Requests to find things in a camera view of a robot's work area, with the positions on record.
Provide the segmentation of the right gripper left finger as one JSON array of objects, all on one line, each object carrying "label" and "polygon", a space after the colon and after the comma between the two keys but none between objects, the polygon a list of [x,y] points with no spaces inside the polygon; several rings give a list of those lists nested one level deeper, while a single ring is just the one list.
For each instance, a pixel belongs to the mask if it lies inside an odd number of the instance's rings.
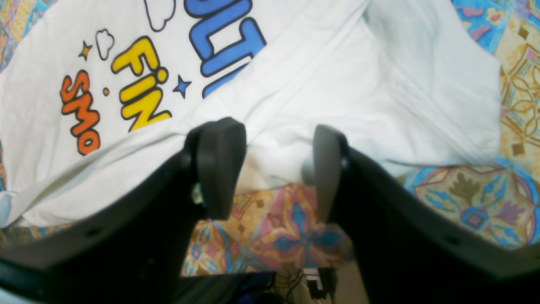
[{"label": "right gripper left finger", "polygon": [[49,304],[172,302],[197,222],[231,215],[245,154],[246,129],[231,117],[193,129],[180,152],[108,208],[2,251],[1,289]]}]

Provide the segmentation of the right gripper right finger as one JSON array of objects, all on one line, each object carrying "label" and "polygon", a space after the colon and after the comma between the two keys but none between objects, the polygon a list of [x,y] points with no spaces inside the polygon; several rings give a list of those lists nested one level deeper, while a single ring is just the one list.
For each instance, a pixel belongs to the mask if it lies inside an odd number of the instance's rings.
[{"label": "right gripper right finger", "polygon": [[351,239],[372,304],[538,304],[539,246],[505,250],[437,215],[346,136],[318,125],[322,221]]}]

